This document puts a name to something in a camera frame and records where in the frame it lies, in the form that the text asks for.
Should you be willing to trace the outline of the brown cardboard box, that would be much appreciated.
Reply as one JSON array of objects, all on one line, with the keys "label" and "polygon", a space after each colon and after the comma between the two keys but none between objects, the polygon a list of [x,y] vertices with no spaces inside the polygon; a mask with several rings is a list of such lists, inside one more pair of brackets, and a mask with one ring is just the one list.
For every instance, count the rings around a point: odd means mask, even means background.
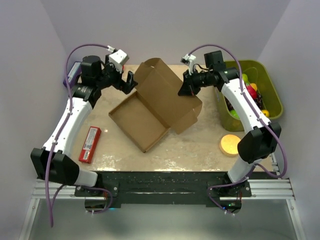
[{"label": "brown cardboard box", "polygon": [[202,101],[179,96],[182,80],[160,58],[142,62],[133,76],[135,92],[109,112],[109,117],[143,152],[170,129],[181,134],[198,121]]}]

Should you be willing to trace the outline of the round yellow biscuit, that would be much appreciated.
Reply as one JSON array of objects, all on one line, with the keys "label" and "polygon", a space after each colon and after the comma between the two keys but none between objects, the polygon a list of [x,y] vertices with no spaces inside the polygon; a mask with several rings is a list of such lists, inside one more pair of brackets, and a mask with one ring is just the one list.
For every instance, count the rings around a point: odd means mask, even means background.
[{"label": "round yellow biscuit", "polygon": [[223,136],[219,142],[221,152],[228,157],[235,157],[238,153],[238,143],[241,139],[234,134]]}]

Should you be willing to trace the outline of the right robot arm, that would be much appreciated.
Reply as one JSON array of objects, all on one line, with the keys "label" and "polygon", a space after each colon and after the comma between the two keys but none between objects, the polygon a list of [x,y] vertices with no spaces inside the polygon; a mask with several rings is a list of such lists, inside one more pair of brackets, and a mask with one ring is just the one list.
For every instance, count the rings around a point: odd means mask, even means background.
[{"label": "right robot arm", "polygon": [[242,77],[242,69],[227,67],[220,50],[204,55],[206,69],[195,69],[196,57],[186,54],[181,62],[188,69],[183,73],[179,96],[195,96],[201,88],[213,86],[231,103],[245,135],[237,144],[238,159],[227,172],[223,192],[230,197],[240,190],[255,166],[272,154],[278,145],[281,127],[272,123],[255,104]]}]

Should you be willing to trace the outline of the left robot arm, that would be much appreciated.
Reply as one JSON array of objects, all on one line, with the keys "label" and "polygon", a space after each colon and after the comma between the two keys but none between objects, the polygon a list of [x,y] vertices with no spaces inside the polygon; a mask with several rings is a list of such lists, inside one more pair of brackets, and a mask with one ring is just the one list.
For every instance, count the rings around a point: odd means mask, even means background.
[{"label": "left robot arm", "polygon": [[34,148],[30,154],[37,177],[46,183],[86,186],[92,196],[99,196],[104,184],[94,171],[83,170],[70,156],[75,138],[84,120],[95,107],[102,90],[114,87],[129,94],[137,85],[133,73],[122,79],[123,66],[129,56],[118,50],[106,55],[105,62],[96,55],[85,56],[80,63],[81,74],[71,88],[71,99],[67,101],[64,113],[49,139],[41,148]]}]

